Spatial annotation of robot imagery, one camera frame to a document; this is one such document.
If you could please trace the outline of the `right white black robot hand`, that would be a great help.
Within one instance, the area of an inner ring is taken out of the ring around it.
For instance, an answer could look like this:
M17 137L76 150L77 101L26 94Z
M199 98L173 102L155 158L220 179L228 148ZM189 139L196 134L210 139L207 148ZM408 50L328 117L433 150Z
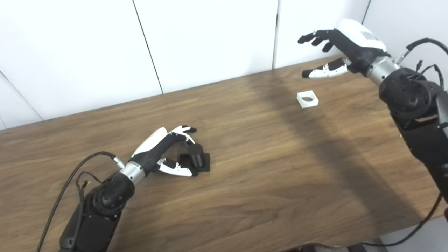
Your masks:
M312 46L327 41L322 51L329 52L336 47L343 57L335 59L312 70L304 70L303 78L332 78L347 72L366 74L371 63L382 57L390 57L386 45L370 30L352 19L342 19L332 30L315 30L302 35L299 44L311 42Z

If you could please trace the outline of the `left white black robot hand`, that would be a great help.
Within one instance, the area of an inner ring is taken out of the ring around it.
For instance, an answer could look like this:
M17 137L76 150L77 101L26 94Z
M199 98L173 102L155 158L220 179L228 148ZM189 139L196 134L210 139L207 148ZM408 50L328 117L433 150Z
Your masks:
M196 177L199 174L198 171L183 167L177 161L162 157L176 142L186 142L189 146L193 145L195 141L189 134L196 131L196 128L186 125L180 125L171 131L161 127L154 131L134 151L130 161L141 167L145 177L155 171L176 176Z

